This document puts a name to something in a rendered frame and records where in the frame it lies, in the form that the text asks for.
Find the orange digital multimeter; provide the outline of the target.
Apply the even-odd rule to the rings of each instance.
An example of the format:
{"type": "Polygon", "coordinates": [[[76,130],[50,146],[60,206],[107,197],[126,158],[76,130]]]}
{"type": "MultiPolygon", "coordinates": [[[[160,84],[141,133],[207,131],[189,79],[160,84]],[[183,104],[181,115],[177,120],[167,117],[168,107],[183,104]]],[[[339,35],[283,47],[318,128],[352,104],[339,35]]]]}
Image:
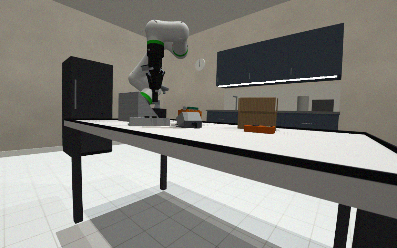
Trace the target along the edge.
{"type": "Polygon", "coordinates": [[[274,134],[275,126],[244,125],[244,132],[274,134]]]}

